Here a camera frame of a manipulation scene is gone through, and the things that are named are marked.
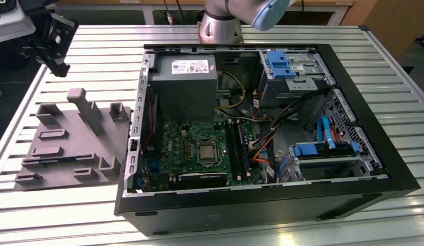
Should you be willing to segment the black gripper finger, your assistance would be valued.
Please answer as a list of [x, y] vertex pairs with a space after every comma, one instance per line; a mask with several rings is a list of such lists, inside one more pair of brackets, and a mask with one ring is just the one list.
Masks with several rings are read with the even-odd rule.
[[57, 77], [66, 77], [70, 65], [62, 59], [53, 59], [47, 61], [47, 66]]

